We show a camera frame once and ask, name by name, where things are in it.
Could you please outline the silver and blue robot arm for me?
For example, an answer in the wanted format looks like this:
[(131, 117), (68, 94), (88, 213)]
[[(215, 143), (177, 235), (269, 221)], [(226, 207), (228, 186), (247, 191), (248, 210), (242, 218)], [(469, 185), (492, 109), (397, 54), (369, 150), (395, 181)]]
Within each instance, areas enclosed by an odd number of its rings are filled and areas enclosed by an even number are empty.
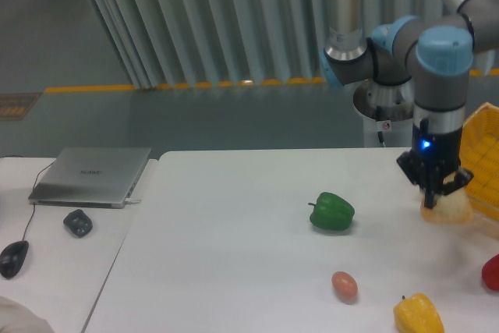
[(474, 56), (498, 47), (498, 0), (443, 0), (449, 15), (404, 16), (363, 33), (363, 0), (338, 0), (324, 48), (336, 84), (415, 84), (412, 147), (398, 158), (426, 208), (465, 187), (473, 174), (459, 150)]

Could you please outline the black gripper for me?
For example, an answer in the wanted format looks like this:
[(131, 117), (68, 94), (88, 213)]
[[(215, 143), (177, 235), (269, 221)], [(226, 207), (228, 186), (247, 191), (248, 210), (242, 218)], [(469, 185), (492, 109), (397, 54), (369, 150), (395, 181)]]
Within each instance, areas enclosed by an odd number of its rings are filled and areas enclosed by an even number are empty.
[(430, 125), (430, 119), (423, 118), (418, 126), (413, 126), (411, 151), (403, 152), (397, 164), (411, 184), (423, 192), (423, 206), (433, 209), (437, 193), (447, 196), (466, 187), (474, 174), (459, 167), (462, 128), (450, 133), (431, 133)]

